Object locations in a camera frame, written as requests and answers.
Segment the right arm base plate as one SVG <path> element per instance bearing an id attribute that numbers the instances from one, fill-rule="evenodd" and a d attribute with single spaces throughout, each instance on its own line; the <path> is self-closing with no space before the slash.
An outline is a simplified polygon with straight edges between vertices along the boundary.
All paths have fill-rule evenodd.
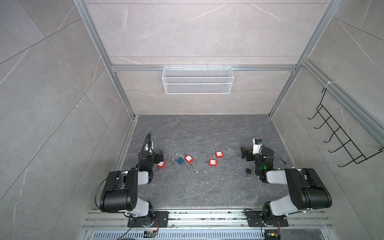
<path id="1" fill-rule="evenodd" d="M 288 227 L 289 223 L 285 216 L 266 217 L 262 211 L 245 209 L 244 214 L 247 218 L 249 227 Z"/>

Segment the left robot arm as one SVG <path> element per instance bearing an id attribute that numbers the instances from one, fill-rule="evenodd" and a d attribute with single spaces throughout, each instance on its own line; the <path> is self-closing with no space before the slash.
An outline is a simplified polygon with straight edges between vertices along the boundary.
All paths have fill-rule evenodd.
<path id="1" fill-rule="evenodd" d="M 95 205 L 103 213 L 123 213 L 138 221 L 154 221 L 153 205 L 139 198 L 138 186 L 150 184 L 154 165 L 164 162 L 162 151 L 155 153 L 151 133 L 148 133 L 140 152 L 138 163 L 127 171 L 112 171 L 99 184 L 103 186 L 100 198 L 95 194 Z"/>

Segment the blue padlock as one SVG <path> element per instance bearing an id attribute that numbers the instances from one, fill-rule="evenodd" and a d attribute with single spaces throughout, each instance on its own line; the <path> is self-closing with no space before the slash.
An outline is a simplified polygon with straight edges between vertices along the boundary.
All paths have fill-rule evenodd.
<path id="1" fill-rule="evenodd" d="M 176 162 L 179 164 L 179 165 L 183 165 L 185 163 L 185 158 L 179 154 L 179 153 L 176 153 L 176 156 L 178 157 L 178 159 L 176 160 Z"/>

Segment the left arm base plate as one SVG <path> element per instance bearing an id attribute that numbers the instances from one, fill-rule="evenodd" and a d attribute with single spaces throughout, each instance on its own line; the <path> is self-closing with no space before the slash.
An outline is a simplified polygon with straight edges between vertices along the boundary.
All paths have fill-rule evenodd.
<path id="1" fill-rule="evenodd" d="M 128 228 L 166 228 L 169 221 L 169 212 L 167 211 L 155 211 L 145 217 L 129 217 L 127 224 Z"/>

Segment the red padlock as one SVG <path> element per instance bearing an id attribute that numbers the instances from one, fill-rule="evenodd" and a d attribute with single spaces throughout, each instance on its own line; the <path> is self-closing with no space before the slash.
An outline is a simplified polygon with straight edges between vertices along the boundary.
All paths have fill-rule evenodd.
<path id="1" fill-rule="evenodd" d="M 215 169 L 218 171 L 224 171 L 226 169 L 226 166 L 218 164 L 217 160 L 210 159 L 210 160 L 207 160 L 206 163 L 210 167 L 215 167 Z"/>
<path id="2" fill-rule="evenodd" d="M 215 152 L 215 156 L 216 158 L 224 158 L 224 159 L 231 159 L 232 158 L 232 155 L 231 154 L 226 154 L 225 152 L 223 151 L 218 151 L 218 152 Z"/>
<path id="3" fill-rule="evenodd" d="M 191 172 L 195 171 L 195 166 L 193 165 L 193 161 L 194 159 L 190 155 L 185 156 L 185 166 Z"/>
<path id="4" fill-rule="evenodd" d="M 159 163 L 157 164 L 157 167 L 158 167 L 159 169 L 163 169 L 165 165 L 166 165 L 166 161 L 163 161 L 163 162 L 159 162 Z"/>

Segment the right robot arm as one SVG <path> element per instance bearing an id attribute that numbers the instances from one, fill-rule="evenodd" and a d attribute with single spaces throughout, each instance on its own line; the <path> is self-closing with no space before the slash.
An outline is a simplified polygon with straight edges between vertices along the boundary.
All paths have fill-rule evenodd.
<path id="1" fill-rule="evenodd" d="M 241 158 L 255 164 L 255 173 L 266 184 L 286 185 L 289 194 L 266 202 L 260 213 L 263 224 L 273 226 L 287 215 L 306 210 L 327 209 L 332 206 L 332 197 L 317 172 L 312 168 L 274 169 L 274 155 L 241 147 Z"/>

